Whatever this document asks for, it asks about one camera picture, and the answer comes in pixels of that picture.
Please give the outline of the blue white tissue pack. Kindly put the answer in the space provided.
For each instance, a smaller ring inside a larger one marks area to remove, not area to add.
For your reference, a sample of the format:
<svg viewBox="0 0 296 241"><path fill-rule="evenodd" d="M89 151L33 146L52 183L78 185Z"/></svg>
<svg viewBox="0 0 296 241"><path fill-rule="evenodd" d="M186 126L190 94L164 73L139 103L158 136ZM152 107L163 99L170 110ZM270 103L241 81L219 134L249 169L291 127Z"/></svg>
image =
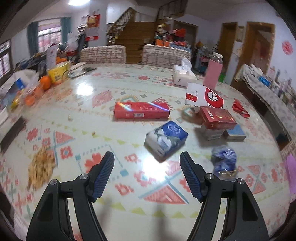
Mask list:
<svg viewBox="0 0 296 241"><path fill-rule="evenodd" d="M145 136L144 145L158 161L163 161L185 144L188 135L174 121L168 121L148 132Z"/></svg>

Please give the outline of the long red carton box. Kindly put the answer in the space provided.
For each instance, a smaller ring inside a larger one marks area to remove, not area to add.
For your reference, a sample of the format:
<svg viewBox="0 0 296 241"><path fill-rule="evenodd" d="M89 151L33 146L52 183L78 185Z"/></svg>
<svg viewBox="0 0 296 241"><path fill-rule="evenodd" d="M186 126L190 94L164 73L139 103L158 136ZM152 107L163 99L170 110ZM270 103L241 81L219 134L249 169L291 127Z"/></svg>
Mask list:
<svg viewBox="0 0 296 241"><path fill-rule="evenodd" d="M117 102L113 113L116 119L168 119L170 109L160 102Z"/></svg>

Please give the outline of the pile of nut shells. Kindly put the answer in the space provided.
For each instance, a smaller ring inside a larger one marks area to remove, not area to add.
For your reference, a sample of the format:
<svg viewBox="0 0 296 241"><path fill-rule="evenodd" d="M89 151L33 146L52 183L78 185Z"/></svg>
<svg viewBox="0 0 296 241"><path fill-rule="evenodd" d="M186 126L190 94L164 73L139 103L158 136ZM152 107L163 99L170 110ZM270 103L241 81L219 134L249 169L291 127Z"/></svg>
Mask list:
<svg viewBox="0 0 296 241"><path fill-rule="evenodd" d="M28 166L27 190L36 191L51 179L56 161L49 146L41 147L33 156Z"/></svg>

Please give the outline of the blue crumpled plastic bag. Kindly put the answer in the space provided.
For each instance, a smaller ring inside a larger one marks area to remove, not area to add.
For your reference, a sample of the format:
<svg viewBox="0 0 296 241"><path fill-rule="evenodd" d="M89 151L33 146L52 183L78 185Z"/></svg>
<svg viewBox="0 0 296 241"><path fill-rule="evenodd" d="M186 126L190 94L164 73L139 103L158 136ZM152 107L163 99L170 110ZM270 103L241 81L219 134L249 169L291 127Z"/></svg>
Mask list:
<svg viewBox="0 0 296 241"><path fill-rule="evenodd" d="M212 150L211 161L214 174L223 180L234 180L237 176L237 155L228 145L215 147Z"/></svg>

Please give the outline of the small blue grey box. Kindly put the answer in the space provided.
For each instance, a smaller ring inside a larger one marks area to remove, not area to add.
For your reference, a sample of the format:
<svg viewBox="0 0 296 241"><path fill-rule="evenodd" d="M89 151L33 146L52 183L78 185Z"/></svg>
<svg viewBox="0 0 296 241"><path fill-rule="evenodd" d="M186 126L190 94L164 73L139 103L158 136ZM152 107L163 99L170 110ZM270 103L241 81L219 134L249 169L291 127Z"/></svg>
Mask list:
<svg viewBox="0 0 296 241"><path fill-rule="evenodd" d="M234 129L225 130L223 136L229 141L243 141L246 138L246 134L243 132L239 124L234 126Z"/></svg>

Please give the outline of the grey box under red box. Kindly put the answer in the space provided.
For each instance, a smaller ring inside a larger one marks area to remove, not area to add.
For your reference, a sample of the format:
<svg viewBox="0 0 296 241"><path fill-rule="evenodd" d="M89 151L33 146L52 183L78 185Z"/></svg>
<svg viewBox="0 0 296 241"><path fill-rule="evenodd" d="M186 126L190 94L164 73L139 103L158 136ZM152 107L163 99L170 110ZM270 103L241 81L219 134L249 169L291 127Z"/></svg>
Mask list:
<svg viewBox="0 0 296 241"><path fill-rule="evenodd" d="M204 124L201 125L200 133L204 137L205 140L216 140L221 138L225 130L219 130L219 129L208 129Z"/></svg>

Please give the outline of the red cigarette box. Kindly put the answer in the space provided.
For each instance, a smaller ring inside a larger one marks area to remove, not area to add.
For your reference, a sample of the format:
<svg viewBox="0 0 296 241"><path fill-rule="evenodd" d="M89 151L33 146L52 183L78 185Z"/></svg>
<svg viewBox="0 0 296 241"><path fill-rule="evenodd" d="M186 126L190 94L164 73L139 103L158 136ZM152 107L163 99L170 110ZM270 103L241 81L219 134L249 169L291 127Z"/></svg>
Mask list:
<svg viewBox="0 0 296 241"><path fill-rule="evenodd" d="M204 126L210 130L232 130L237 125L226 109L202 106L200 107L200 115Z"/></svg>

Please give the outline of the red crumpled wrapper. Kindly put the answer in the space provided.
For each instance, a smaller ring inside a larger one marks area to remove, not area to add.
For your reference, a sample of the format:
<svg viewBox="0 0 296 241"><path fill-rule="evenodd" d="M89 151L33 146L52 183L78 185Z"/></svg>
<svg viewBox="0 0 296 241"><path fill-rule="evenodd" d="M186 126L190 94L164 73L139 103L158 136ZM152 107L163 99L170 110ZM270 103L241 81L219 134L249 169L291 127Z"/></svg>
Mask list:
<svg viewBox="0 0 296 241"><path fill-rule="evenodd" d="M234 102L232 104L232 109L244 118L250 117L250 114L244 109L241 102L237 99L234 99Z"/></svg>

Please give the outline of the sideboard with patterned cloth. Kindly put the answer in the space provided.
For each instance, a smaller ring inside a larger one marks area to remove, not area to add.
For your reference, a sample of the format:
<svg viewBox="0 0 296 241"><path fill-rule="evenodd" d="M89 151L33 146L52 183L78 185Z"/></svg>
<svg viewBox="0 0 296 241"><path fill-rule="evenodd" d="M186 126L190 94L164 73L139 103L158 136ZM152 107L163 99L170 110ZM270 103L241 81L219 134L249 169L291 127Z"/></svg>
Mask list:
<svg viewBox="0 0 296 241"><path fill-rule="evenodd" d="M231 86L241 92L262 116L269 113L280 133L275 134L280 149L295 138L295 115L269 87L254 76L254 69L243 64L235 74Z"/></svg>

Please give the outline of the white red paper bag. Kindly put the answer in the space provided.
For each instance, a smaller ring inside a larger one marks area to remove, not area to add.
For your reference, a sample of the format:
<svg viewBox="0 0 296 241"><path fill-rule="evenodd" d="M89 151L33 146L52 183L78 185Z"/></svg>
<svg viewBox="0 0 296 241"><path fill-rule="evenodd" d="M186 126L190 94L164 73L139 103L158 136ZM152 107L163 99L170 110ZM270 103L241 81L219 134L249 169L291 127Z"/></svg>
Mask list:
<svg viewBox="0 0 296 241"><path fill-rule="evenodd" d="M224 100L221 96L204 85L188 83L185 104L196 107L209 106L213 108L223 108Z"/></svg>

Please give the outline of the orange fruit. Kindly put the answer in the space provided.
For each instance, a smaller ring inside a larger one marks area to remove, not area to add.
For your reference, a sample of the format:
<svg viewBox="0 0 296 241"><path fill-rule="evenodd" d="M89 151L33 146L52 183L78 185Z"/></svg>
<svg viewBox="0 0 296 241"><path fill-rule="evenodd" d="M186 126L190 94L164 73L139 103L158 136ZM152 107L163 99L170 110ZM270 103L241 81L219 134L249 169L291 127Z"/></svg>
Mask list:
<svg viewBox="0 0 296 241"><path fill-rule="evenodd" d="M41 77L39 83L42 85L44 91L50 89L52 84L51 78L48 75Z"/></svg>

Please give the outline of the yellow snack box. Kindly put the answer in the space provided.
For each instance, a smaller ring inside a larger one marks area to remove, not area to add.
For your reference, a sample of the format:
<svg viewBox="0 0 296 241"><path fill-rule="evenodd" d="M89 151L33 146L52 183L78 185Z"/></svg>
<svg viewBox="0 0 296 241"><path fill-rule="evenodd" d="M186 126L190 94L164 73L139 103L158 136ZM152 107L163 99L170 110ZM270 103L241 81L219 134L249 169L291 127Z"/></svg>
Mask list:
<svg viewBox="0 0 296 241"><path fill-rule="evenodd" d="M71 62L66 61L56 65L55 68L48 70L48 75L51 78L53 85L59 85L66 81L68 77L68 72L71 68Z"/></svg>

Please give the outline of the pink thermos bottle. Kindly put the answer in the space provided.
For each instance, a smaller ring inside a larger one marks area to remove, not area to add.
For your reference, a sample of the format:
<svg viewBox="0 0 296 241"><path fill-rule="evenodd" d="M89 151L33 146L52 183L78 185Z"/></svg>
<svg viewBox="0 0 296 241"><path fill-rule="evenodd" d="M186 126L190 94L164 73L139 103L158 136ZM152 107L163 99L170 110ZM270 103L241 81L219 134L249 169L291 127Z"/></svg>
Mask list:
<svg viewBox="0 0 296 241"><path fill-rule="evenodd" d="M209 60L203 85L214 90L223 67L223 56L214 52Z"/></svg>

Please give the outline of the white tissue box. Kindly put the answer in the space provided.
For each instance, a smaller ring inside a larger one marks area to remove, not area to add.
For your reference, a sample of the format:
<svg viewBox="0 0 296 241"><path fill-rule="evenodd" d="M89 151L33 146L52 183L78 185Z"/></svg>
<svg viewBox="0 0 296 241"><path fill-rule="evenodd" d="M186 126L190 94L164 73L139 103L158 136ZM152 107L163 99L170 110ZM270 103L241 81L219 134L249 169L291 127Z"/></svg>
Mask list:
<svg viewBox="0 0 296 241"><path fill-rule="evenodd" d="M173 83L174 85L187 87L188 83L196 83L197 78L193 73L192 64L186 57L183 57L180 65L173 67Z"/></svg>

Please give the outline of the left patterned chair back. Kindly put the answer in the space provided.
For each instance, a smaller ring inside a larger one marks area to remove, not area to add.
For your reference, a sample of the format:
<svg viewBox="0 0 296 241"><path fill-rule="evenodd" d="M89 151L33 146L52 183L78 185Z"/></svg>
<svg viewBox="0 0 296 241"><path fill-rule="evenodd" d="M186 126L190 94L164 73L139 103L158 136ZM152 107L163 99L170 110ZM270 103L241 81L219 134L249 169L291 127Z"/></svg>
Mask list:
<svg viewBox="0 0 296 241"><path fill-rule="evenodd" d="M122 45L84 48L80 52L79 61L87 64L125 64L126 48Z"/></svg>

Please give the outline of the patterned chair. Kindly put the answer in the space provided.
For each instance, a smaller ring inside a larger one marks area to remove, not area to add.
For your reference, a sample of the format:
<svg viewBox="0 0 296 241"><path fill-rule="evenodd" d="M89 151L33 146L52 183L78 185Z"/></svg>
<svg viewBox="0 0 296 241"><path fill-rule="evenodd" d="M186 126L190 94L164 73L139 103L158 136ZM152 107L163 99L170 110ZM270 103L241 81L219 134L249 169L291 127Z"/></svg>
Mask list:
<svg viewBox="0 0 296 241"><path fill-rule="evenodd" d="M143 47L142 64L173 69L175 65L182 65L182 59L191 59L191 53L182 49L150 45Z"/></svg>
<svg viewBox="0 0 296 241"><path fill-rule="evenodd" d="M87 64L125 64L126 48L122 45L84 48L80 52L79 61Z"/></svg>

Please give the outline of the right patterned chair back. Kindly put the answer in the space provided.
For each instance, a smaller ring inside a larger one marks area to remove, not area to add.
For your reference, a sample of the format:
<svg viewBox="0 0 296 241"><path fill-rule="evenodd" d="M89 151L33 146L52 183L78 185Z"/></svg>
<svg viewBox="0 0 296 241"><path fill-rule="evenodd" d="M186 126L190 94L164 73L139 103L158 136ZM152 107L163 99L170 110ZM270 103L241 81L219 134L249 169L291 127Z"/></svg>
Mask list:
<svg viewBox="0 0 296 241"><path fill-rule="evenodd" d="M175 65L182 65L182 59L191 59L191 53L182 49L150 45L143 47L142 64L173 69Z"/></svg>

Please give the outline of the wooden staircase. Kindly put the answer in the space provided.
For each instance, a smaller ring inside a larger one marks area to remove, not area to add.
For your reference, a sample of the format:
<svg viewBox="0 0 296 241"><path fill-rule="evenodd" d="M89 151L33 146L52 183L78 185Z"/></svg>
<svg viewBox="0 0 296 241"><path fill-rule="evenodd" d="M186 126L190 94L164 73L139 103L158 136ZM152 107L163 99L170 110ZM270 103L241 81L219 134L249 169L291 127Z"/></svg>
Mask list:
<svg viewBox="0 0 296 241"><path fill-rule="evenodd" d="M137 64L142 60L144 45L154 40L154 22L140 20L141 13L128 8L106 33L108 45L122 45L126 50L126 63Z"/></svg>

